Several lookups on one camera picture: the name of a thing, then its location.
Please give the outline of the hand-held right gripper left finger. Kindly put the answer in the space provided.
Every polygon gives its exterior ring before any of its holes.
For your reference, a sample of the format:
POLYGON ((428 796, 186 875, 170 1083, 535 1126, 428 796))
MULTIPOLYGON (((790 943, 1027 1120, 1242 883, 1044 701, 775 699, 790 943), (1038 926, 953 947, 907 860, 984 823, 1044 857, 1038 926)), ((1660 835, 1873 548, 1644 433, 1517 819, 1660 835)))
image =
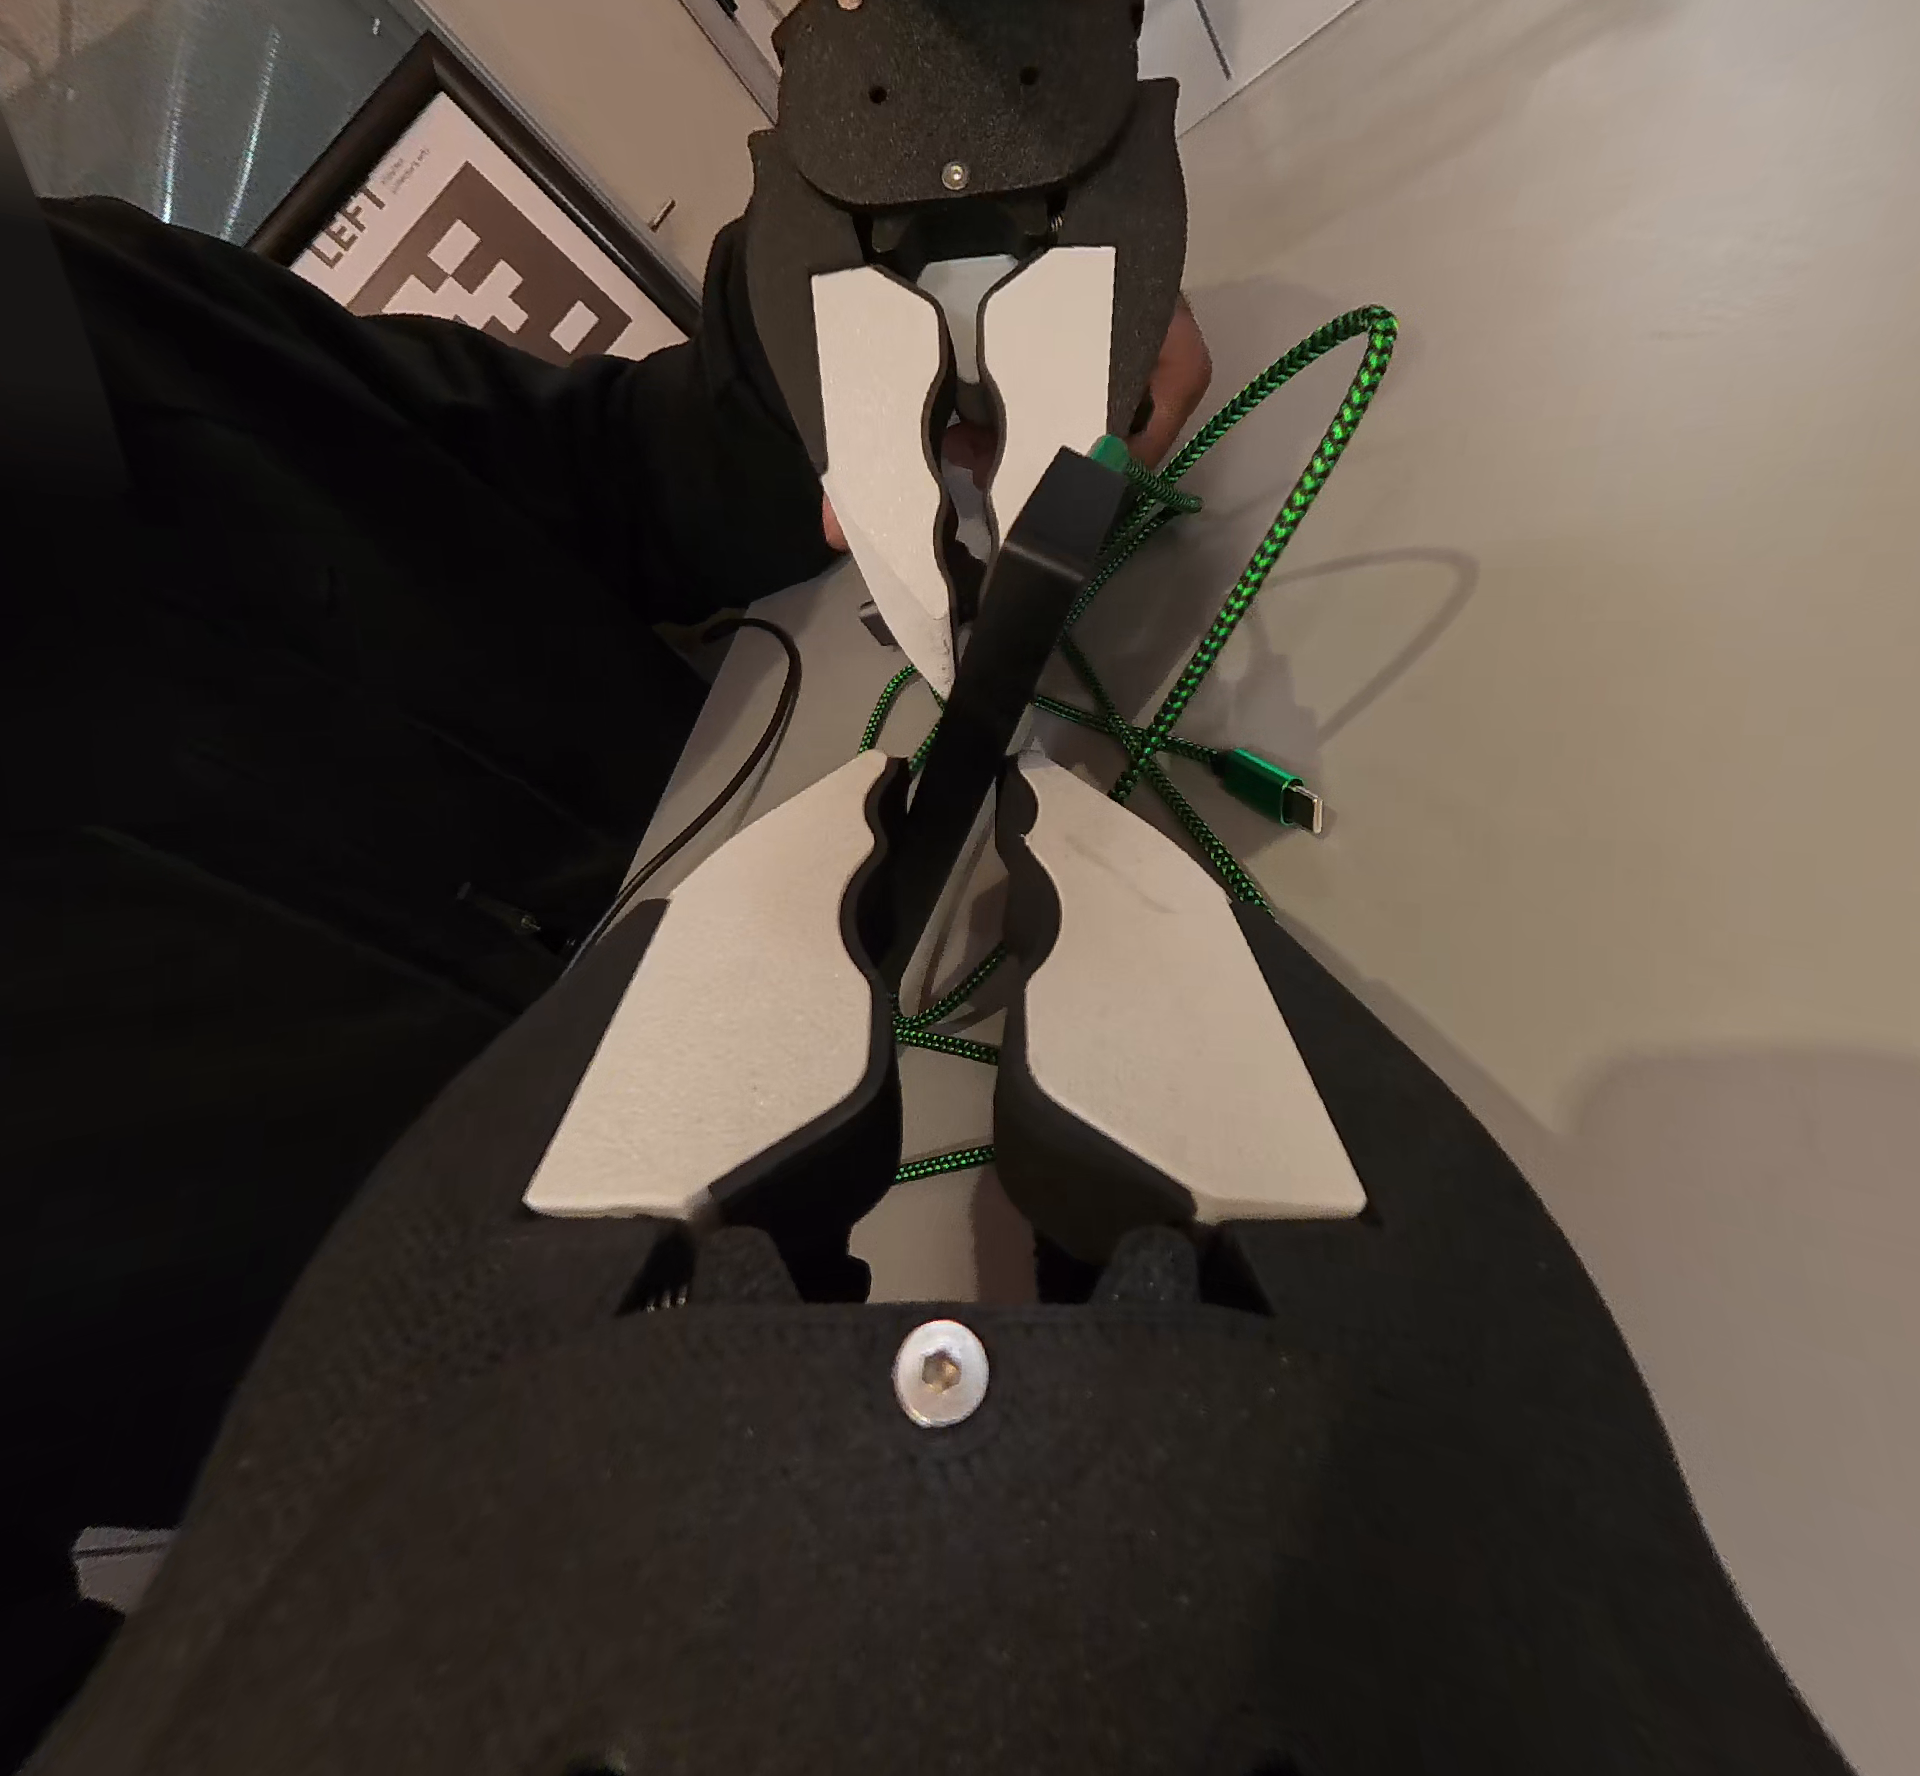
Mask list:
POLYGON ((907 791, 903 757, 857 752, 644 906, 531 1213, 751 1227, 792 1267, 851 1258, 903 1159, 880 962, 907 791))

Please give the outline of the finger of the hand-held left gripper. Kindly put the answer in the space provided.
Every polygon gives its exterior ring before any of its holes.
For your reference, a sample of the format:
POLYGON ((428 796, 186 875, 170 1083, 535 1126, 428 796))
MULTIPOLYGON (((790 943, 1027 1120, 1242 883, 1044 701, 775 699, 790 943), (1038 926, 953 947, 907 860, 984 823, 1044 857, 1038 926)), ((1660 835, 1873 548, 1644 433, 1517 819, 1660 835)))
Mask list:
POLYGON ((941 698, 955 677, 955 508, 938 459, 941 309, 883 268, 813 279, 824 492, 883 625, 941 698))
POLYGON ((995 548, 1057 456, 1087 456, 1107 432, 1114 275, 1111 245, 1061 245, 998 278, 977 304, 959 419, 991 432, 979 487, 995 548))

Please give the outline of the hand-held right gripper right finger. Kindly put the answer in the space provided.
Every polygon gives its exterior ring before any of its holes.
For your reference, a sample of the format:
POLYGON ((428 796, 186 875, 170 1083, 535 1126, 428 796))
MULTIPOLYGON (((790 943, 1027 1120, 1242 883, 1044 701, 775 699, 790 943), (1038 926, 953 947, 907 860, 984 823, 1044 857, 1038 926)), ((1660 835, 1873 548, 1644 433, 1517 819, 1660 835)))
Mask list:
POLYGON ((1282 928, 1040 751, 997 805, 1004 1188, 1071 1260, 1135 1229, 1351 1219, 1362 1177, 1278 997, 1282 928))

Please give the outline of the black USB hub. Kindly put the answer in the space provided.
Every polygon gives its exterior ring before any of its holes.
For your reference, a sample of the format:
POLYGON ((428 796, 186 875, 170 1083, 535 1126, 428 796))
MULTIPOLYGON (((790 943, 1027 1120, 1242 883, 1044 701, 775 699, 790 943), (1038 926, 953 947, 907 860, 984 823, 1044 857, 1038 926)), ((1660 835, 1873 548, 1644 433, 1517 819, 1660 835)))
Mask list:
POLYGON ((891 845, 892 939, 880 962, 899 990, 941 890, 995 790, 1068 612, 1130 492, 1130 448, 1101 435, 1061 448, 1004 534, 946 710, 891 845))

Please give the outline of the person's left forearm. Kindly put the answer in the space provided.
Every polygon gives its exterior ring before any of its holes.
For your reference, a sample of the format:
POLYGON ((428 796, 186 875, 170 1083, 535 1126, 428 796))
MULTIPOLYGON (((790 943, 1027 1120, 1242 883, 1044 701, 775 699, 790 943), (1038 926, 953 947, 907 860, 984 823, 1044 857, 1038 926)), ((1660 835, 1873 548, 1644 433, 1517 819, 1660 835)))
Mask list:
POLYGON ((570 370, 562 414, 568 535, 647 621, 693 625, 845 553, 757 337, 746 220, 713 242, 696 334, 570 370))

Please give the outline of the grey desk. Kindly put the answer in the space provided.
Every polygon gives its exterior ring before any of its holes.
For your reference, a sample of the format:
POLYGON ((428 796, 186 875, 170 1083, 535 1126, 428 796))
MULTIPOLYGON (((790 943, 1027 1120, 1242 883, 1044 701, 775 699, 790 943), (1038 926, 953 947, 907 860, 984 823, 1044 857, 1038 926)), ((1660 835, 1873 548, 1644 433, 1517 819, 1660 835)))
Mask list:
POLYGON ((1324 837, 1189 791, 1569 1234, 1859 1771, 1915 1771, 1915 45, 1346 0, 1184 143, 1218 394, 1400 323, 1188 718, 1324 837))

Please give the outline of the person's left hand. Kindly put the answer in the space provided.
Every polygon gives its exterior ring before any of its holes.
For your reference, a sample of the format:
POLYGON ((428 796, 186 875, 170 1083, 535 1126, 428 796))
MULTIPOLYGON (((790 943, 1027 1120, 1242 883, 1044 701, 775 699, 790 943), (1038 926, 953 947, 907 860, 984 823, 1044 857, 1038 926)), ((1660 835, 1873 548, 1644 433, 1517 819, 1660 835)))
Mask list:
POLYGON ((1182 295, 1127 432, 1130 451, 1143 467, 1152 470, 1167 459, 1207 397, 1211 373, 1211 350, 1182 295))

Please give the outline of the black framed poster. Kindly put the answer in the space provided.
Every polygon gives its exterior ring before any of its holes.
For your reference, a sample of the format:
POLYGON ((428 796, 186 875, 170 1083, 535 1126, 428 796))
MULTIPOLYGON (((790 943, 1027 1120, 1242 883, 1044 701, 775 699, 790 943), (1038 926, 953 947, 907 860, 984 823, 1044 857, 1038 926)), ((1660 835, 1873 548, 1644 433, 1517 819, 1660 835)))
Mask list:
POLYGON ((430 34, 247 245, 353 315, 460 323, 561 366, 697 323, 696 289, 430 34))

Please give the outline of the person's black clothing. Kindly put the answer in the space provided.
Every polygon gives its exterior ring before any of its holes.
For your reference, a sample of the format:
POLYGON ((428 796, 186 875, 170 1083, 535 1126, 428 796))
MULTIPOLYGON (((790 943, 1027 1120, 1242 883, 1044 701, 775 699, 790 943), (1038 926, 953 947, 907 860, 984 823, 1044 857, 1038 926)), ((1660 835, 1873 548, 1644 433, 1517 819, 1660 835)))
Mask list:
POLYGON ((34 219, 124 482, 5 477, 7 1597, 179 1516, 319 1234, 550 985, 702 703, 568 535, 583 362, 131 205, 34 219))

